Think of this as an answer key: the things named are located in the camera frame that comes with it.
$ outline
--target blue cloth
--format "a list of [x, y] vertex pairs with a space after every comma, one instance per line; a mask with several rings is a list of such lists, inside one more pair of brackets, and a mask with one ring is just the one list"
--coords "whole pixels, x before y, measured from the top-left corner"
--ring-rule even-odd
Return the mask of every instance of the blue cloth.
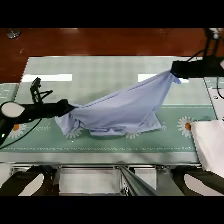
[[155, 113], [162, 105], [172, 82], [180, 84], [170, 71], [163, 72], [124, 90], [120, 90], [56, 117], [63, 134], [79, 127], [91, 135], [125, 135], [160, 129]]

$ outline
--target table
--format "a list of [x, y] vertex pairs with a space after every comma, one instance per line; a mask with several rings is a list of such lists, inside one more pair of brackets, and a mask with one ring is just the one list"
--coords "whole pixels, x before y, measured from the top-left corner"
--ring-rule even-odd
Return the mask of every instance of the table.
[[[152, 74], [169, 70], [174, 60], [186, 59], [172, 56], [30, 57], [15, 101], [32, 103], [29, 92], [31, 76], [48, 80], [51, 76], [54, 80], [41, 83], [41, 91], [54, 91], [44, 102], [57, 102], [66, 98], [71, 103], [85, 104], [129, 87]], [[189, 83], [181, 85], [172, 84], [157, 113], [162, 130], [127, 134], [119, 138], [91, 137], [87, 130], [79, 130], [73, 136], [63, 136], [54, 119], [43, 119], [27, 137], [1, 150], [0, 161], [69, 164], [198, 163], [194, 142], [185, 124], [188, 120], [216, 119], [206, 84], [199, 78], [190, 79]], [[21, 130], [20, 134], [26, 133], [36, 122], [17, 127]], [[178, 124], [182, 124], [182, 130], [178, 130]], [[5, 144], [12, 140], [9, 136]]]

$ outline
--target brown wooden surface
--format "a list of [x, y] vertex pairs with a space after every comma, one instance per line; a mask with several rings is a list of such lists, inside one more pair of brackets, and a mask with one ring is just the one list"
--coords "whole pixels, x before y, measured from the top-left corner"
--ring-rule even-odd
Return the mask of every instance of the brown wooden surface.
[[[191, 56], [204, 48], [202, 28], [0, 28], [0, 82], [19, 82], [30, 56]], [[221, 42], [218, 55], [224, 55]]]

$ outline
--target white towel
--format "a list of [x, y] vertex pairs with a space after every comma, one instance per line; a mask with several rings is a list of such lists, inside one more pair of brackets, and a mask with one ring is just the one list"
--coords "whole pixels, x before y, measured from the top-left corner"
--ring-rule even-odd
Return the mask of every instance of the white towel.
[[191, 131], [203, 169], [224, 178], [224, 121], [193, 122]]

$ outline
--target flower center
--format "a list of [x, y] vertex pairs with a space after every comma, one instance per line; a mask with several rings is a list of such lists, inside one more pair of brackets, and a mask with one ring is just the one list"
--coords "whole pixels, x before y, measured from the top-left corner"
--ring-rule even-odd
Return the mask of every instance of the flower center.
[[13, 131], [17, 131], [19, 129], [19, 124], [15, 124], [13, 127]]
[[191, 130], [191, 125], [190, 125], [189, 123], [186, 123], [186, 124], [185, 124], [185, 128], [186, 128], [187, 130]]

